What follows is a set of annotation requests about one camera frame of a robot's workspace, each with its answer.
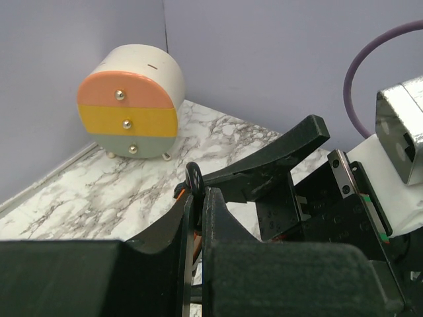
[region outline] small drawer cabinet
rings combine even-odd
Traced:
[[[182,71],[168,53],[130,44],[111,51],[81,83],[77,105],[85,129],[109,153],[169,158],[184,97]]]

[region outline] lavender wall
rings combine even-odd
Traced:
[[[91,142],[81,81],[116,46],[166,49],[161,0],[4,1],[0,10],[0,203]]]
[[[421,0],[165,0],[169,53],[188,98],[285,132],[323,116],[328,149],[361,142],[342,103],[354,56],[374,37],[422,18]],[[378,89],[423,75],[423,32],[384,45],[358,71],[353,99],[374,131]]]

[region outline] silver metal part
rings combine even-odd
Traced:
[[[163,153],[161,155],[161,157],[163,157],[163,160],[168,161],[172,159],[172,156],[169,153]]]
[[[122,127],[123,127],[124,129],[130,129],[130,128],[132,127],[132,122],[131,122],[131,120],[124,120],[124,121],[122,122]]]
[[[379,217],[379,215],[377,214],[376,208],[373,204],[373,202],[370,200],[370,197],[368,195],[362,195],[363,199],[364,199],[364,203],[367,206],[367,209],[369,209],[369,213],[371,218],[373,219],[373,222],[376,226],[376,230],[378,231],[378,233],[385,233],[386,234],[386,230],[382,225],[382,221]]]
[[[122,90],[117,90],[117,91],[114,92],[114,97],[117,100],[123,100],[123,99],[125,99],[125,92],[122,91]]]
[[[356,180],[351,172],[345,153],[340,150],[333,150],[328,154],[328,161],[342,198],[352,194],[359,194]]]
[[[301,217],[301,221],[306,221],[309,220],[311,218],[310,215],[303,213],[303,205],[307,205],[307,198],[303,197],[303,196],[295,196],[296,200],[297,200],[297,206],[298,206],[298,211],[299,211],[299,215]]]
[[[423,77],[377,93],[376,134],[401,180],[423,183]]]
[[[422,227],[420,219],[423,219],[423,184],[404,184],[377,135],[363,141],[348,152],[347,156],[350,162],[362,164],[375,197],[393,230],[391,237]]]
[[[129,153],[131,153],[131,154],[136,154],[137,153],[137,151],[138,151],[138,148],[137,148],[137,146],[136,145],[131,145],[130,146],[130,148],[129,148]]]

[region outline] drawer knob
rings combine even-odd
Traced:
[[[137,146],[136,145],[131,145],[130,146],[130,149],[129,149],[129,152],[131,153],[131,154],[136,154],[137,153],[137,151],[138,151],[138,148],[137,148]]]
[[[117,100],[123,100],[123,99],[125,99],[125,93],[122,90],[117,90],[117,91],[114,92],[114,97]]]
[[[123,127],[124,129],[130,129],[130,128],[131,128],[131,126],[132,126],[132,122],[131,122],[131,120],[124,120],[124,121],[122,122],[122,127]]]

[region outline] white marble floor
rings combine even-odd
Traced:
[[[208,174],[278,136],[187,101],[180,109],[172,161],[110,159],[96,148],[1,217],[0,239],[128,239],[169,210],[173,189],[183,181],[187,162],[197,162],[203,174]],[[292,171],[294,182],[322,165],[326,154],[318,150],[299,164]],[[229,204],[228,208],[258,237],[254,204]],[[200,315],[199,306],[193,306],[191,316]]]

